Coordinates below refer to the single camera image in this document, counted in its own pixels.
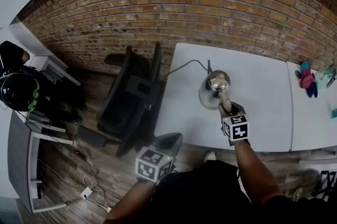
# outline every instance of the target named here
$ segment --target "gray desk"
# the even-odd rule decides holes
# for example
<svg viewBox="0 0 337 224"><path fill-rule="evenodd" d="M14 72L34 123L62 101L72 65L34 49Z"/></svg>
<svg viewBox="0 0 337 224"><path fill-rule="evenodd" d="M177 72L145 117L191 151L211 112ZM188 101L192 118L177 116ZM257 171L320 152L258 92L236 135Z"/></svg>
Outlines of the gray desk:
<svg viewBox="0 0 337 224"><path fill-rule="evenodd" d="M39 140L55 141L54 139L57 139L63 144L73 144L72 140L52 138L37 131L34 126L29 127L23 123L13 111L8 135L8 175L20 200L31 213L50 211L67 205L63 202L48 207L34 208L33 199L37 198L36 185L42 183L42 181L36 180L37 159L34 157L38 153Z"/></svg>

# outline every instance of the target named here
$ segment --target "person's right arm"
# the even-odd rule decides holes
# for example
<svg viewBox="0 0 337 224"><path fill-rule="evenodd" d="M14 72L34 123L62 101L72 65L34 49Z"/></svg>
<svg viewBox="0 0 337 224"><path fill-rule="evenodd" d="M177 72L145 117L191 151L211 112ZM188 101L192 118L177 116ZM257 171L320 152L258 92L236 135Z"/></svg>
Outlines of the person's right arm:
<svg viewBox="0 0 337 224"><path fill-rule="evenodd" d="M237 164L244 189L250 200L263 205L268 199L282 195L276 178L243 140L234 142Z"/></svg>

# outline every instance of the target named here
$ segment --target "kettle handle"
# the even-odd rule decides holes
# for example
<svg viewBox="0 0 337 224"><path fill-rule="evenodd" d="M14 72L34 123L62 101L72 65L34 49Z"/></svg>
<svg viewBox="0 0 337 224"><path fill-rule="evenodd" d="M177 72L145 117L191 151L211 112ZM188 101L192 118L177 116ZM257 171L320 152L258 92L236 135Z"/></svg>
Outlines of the kettle handle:
<svg viewBox="0 0 337 224"><path fill-rule="evenodd" d="M232 112L232 103L230 101L230 95L228 90L220 93L220 104L222 104L222 106L228 113Z"/></svg>

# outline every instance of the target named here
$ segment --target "person's arm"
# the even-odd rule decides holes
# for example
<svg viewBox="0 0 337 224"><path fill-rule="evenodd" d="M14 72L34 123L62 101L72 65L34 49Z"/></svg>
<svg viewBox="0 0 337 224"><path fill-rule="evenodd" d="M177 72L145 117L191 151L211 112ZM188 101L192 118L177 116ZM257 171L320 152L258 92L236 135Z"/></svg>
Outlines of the person's arm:
<svg viewBox="0 0 337 224"><path fill-rule="evenodd" d="M104 223L123 222L138 213L151 199L156 183L137 182L111 209Z"/></svg>
<svg viewBox="0 0 337 224"><path fill-rule="evenodd" d="M250 200L263 205L268 199L282 195L276 178L243 140L234 142L237 163L244 189Z"/></svg>

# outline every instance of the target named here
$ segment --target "metal kettle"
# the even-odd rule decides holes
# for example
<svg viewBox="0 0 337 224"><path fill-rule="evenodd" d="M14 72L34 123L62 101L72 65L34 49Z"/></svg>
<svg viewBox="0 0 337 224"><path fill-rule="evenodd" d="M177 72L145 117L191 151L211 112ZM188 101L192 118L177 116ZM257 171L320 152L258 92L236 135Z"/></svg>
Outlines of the metal kettle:
<svg viewBox="0 0 337 224"><path fill-rule="evenodd" d="M224 109L230 113L232 104L230 101L231 80L227 73L221 70L212 71L211 62L208 60L207 77L199 88L199 100L207 109L218 109L221 103Z"/></svg>

